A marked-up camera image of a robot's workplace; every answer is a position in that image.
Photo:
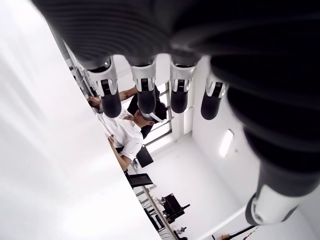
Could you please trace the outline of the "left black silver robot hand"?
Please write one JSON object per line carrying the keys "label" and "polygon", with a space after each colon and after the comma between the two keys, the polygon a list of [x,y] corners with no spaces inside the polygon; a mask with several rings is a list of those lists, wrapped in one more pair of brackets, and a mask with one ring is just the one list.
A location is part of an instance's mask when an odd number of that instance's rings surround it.
{"label": "left black silver robot hand", "polygon": [[260,159],[245,216],[254,226],[284,222],[320,184],[320,3],[317,0],[36,0],[116,116],[113,55],[134,72],[171,55],[171,108],[184,111],[183,78],[210,56],[201,114],[219,109],[218,78]]}

